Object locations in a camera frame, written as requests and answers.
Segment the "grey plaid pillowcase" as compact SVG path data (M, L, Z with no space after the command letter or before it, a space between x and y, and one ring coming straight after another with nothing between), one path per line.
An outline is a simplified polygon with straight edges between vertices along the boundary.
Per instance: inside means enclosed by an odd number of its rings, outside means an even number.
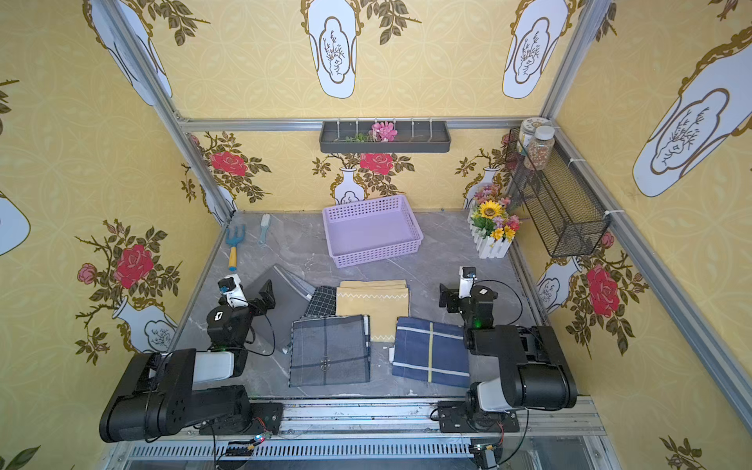
M291 388L367 383L370 364L368 316L303 318L293 323Z

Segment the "blue striped pillowcase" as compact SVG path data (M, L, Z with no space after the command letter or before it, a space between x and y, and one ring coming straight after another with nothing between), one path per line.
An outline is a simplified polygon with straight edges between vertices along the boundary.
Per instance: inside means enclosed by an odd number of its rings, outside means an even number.
M469 352L460 326L399 317L393 376L443 386L470 387Z

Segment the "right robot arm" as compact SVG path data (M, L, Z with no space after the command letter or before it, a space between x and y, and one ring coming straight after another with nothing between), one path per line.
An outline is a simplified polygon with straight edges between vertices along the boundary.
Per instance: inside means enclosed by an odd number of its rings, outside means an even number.
M520 409L559 411L577 403L574 376L553 329L495 323L497 292L483 285L440 286L439 306L458 313L463 346L473 356L497 360L497 377L470 385L464 404L438 407L443 433L483 433L519 425Z

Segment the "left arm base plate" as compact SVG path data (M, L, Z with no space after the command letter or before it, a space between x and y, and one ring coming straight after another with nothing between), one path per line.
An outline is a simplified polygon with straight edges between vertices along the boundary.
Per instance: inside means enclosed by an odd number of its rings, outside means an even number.
M201 435L260 435L270 433L276 436L280 432L283 418L283 403L273 401L252 401L248 409L239 415L224 417L198 426Z

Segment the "black grid pillowcase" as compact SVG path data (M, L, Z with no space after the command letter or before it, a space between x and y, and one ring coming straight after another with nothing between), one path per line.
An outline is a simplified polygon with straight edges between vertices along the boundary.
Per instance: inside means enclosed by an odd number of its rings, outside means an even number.
M331 317L337 314L337 288L332 286L316 287L304 317Z

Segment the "purple plastic basket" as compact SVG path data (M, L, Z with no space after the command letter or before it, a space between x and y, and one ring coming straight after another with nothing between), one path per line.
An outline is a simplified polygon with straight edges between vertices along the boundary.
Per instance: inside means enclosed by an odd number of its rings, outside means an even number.
M337 268L414 254L423 233L403 195L322 211L329 256Z

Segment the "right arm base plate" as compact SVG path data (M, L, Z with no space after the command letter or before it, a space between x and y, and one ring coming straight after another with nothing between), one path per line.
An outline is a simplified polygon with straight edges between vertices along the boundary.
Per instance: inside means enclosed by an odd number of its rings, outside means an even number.
M445 434L520 431L519 420L514 412L473 411L464 401L440 401L429 418L438 422L440 431Z

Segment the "yellow pillowcase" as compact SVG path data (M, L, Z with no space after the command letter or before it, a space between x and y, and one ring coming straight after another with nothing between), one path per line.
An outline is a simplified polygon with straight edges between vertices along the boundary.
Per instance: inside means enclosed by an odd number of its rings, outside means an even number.
M342 281L336 289L336 315L364 315L371 340L393 343L398 319L409 317L409 288L405 280Z

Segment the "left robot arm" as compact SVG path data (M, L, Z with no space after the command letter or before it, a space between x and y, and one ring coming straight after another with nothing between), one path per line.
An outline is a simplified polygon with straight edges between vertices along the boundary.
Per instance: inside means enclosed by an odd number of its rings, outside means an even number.
M221 279L219 290L219 304L207 316L211 344L205 352L143 352L130 360L100 419L103 442L153 442L189 426L278 434L281 403L252 405L244 386L225 382L245 370L256 339L252 323L276 306L273 283L266 280L254 299L236 275Z

